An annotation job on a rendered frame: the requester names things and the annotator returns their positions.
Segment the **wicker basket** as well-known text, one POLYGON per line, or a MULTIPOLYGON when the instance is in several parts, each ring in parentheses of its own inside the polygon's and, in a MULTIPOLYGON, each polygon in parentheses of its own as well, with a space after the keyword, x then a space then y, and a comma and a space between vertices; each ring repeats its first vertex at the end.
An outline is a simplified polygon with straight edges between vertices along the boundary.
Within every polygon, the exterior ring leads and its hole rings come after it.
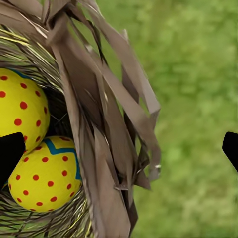
MULTIPOLYGON (((64 209, 36 213, 17 208, 8 187, 0 191, 0 216, 24 221, 19 232, 0 230, 14 238, 45 233, 43 238, 130 238, 138 221, 133 198, 134 185, 151 190, 150 182, 160 179, 161 148, 154 133, 160 104, 129 42, 127 31, 120 33, 104 20, 96 0, 0 0, 0 68, 21 71, 41 86, 50 99, 50 120, 46 136, 72 137, 80 167, 82 186, 64 209), (80 2, 100 29, 121 65, 122 83, 110 70, 101 48, 100 32, 88 20, 80 2), (73 19, 93 34, 100 55, 78 30, 73 19), (81 43, 67 30, 71 25, 81 43), (41 50, 41 51, 40 51, 41 50), (28 60, 17 57, 26 56, 28 60), (45 59, 52 59, 50 62, 45 59), (16 65, 6 59, 24 62, 16 65), (36 67, 36 70, 30 69, 36 67), (116 98, 123 107, 122 117, 116 98), (139 98, 148 117, 139 106, 139 98), (67 105, 67 111, 54 99, 67 105), (62 118, 51 114, 53 106, 62 118), (68 121, 67 121, 68 120, 68 121), (141 149, 136 151, 137 137, 141 149), (148 149, 151 156, 148 155, 148 149), (149 165, 148 177, 144 168, 149 165), (10 205, 11 204, 11 205, 10 205), (6 212, 29 212, 12 216, 6 212), (33 231, 26 224, 47 222, 33 231), (68 226, 67 226, 68 225, 68 226), (50 230, 57 229, 50 237, 50 230)), ((0 223, 0 227, 12 224, 0 223)))

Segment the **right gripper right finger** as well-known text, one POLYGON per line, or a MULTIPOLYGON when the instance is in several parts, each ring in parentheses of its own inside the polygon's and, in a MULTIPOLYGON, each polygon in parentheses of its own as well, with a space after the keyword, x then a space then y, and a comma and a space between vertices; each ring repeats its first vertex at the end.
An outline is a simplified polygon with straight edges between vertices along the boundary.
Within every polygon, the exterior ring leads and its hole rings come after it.
POLYGON ((238 172, 238 134, 227 132, 222 149, 238 172))

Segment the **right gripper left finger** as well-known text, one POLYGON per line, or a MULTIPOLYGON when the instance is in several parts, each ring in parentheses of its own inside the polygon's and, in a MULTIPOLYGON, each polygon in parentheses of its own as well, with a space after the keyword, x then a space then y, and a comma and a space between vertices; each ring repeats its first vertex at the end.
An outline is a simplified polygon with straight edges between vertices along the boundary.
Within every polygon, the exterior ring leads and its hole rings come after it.
POLYGON ((0 137, 0 191, 26 151, 21 132, 0 137))

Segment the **easter egg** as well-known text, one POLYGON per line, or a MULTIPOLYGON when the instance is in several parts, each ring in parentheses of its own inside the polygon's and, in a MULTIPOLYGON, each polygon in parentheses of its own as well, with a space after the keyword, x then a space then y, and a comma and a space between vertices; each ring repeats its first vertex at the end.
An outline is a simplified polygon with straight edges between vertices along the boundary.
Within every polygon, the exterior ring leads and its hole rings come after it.
POLYGON ((21 132, 24 156, 41 143, 49 125, 50 102, 38 82, 21 71, 0 68, 0 137, 21 132))
POLYGON ((21 157, 6 186, 18 207, 45 214, 68 204, 82 184, 73 138, 52 134, 21 157))

